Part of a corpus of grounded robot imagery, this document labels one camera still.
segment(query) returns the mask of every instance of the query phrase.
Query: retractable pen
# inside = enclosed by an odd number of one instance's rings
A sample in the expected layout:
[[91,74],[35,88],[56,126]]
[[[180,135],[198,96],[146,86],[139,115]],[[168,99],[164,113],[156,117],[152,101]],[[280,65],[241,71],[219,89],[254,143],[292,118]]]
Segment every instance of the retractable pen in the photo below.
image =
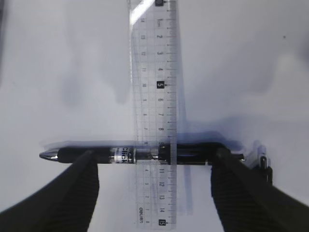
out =
[[[177,144],[177,164],[205,165],[211,164],[219,148],[226,148],[221,143]],[[84,152],[92,151],[97,163],[134,164],[139,160],[157,160],[162,164],[171,164],[170,145],[158,147],[144,146],[68,146],[48,150],[40,158],[60,163],[73,163]],[[242,154],[235,154],[242,160]]]

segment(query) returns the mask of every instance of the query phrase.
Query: pen tip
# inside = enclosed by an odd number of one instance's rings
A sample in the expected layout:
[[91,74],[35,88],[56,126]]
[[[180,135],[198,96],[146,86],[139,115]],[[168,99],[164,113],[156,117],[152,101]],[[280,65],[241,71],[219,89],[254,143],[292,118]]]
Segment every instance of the pen tip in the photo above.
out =
[[58,150],[44,151],[39,154],[40,158],[51,161],[58,161]]

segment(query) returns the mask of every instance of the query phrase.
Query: white background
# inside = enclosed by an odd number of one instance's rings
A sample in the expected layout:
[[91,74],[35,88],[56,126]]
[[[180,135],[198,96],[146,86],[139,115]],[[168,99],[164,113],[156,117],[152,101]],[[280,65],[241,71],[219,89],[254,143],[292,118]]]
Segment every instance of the white background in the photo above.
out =
[[[134,139],[126,0],[7,2],[0,211],[67,167],[38,158],[48,145]],[[308,12],[307,0],[179,0],[180,138],[223,141],[247,154],[265,145],[274,185],[306,204]],[[89,231],[136,231],[132,171],[99,167]],[[177,231],[223,231],[210,196],[210,168],[180,167],[178,173]],[[183,193],[185,179],[192,189]]]

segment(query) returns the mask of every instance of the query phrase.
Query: pen label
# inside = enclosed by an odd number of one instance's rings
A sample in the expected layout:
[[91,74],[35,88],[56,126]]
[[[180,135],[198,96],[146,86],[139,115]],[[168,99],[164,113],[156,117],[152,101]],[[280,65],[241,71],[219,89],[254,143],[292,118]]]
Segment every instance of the pen label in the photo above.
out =
[[134,163],[134,148],[132,147],[117,147],[115,149],[115,163]]

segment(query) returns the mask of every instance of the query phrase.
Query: ruler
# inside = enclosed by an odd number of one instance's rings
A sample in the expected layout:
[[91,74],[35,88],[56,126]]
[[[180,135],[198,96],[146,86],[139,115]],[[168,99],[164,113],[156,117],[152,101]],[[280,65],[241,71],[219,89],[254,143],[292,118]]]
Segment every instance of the ruler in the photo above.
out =
[[170,164],[136,165],[136,224],[142,229],[176,226],[177,185],[177,5],[131,0],[130,57],[137,146],[170,145]]

